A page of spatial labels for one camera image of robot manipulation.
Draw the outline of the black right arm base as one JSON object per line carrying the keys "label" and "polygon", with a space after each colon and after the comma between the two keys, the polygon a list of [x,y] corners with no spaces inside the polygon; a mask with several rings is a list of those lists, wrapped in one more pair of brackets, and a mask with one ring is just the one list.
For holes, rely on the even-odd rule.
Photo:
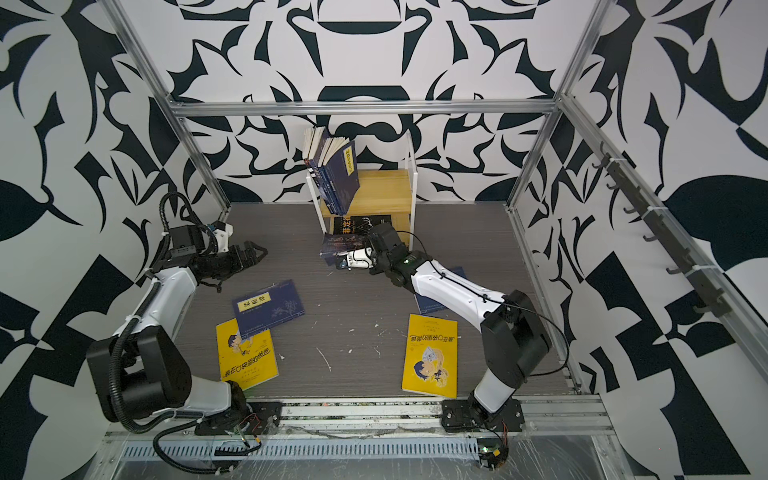
{"label": "black right arm base", "polygon": [[440,424],[448,433],[491,430],[501,433],[521,432],[525,423],[521,403],[509,398],[496,412],[490,413],[473,397],[441,402]]}

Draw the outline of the thick blue book yellow label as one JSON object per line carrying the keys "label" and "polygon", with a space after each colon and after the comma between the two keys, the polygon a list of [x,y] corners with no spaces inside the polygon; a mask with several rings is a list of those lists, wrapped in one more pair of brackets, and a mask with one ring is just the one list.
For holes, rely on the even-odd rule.
{"label": "thick blue book yellow label", "polygon": [[326,202],[329,211],[333,215],[342,214],[342,202],[335,186],[333,171],[333,157],[347,145],[345,137],[333,137],[326,139],[320,147],[317,157],[317,174],[321,196]]}

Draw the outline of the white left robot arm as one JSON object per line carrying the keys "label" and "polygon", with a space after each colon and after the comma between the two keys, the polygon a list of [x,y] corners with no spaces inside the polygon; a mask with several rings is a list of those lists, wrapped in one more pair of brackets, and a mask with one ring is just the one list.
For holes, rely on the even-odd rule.
{"label": "white left robot arm", "polygon": [[86,353],[108,421],[132,433],[171,418],[210,422],[222,430],[249,415],[242,388],[234,381],[193,376],[172,338],[199,286],[219,289],[267,256],[267,249],[252,241],[229,244],[231,234],[222,222],[164,232],[140,304],[111,337],[92,343]]}

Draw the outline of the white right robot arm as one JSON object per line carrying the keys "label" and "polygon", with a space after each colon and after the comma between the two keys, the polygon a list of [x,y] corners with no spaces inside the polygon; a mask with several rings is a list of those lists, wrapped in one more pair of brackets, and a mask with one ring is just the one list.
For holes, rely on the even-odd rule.
{"label": "white right robot arm", "polygon": [[483,414],[501,411],[549,353],[552,341],[545,327],[549,319],[518,290],[509,294],[488,290],[443,267],[428,253],[408,249],[389,223],[373,227],[368,241],[371,274],[383,273],[393,285],[437,301],[480,332],[487,370],[471,402]]}

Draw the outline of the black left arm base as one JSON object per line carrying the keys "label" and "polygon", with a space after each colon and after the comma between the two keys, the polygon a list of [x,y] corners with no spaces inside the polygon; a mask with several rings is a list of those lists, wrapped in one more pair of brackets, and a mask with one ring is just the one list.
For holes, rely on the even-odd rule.
{"label": "black left arm base", "polygon": [[194,429],[196,436],[217,436],[239,429],[246,435],[259,436],[281,421],[283,403],[279,401],[249,402],[240,408],[232,407],[204,419]]}

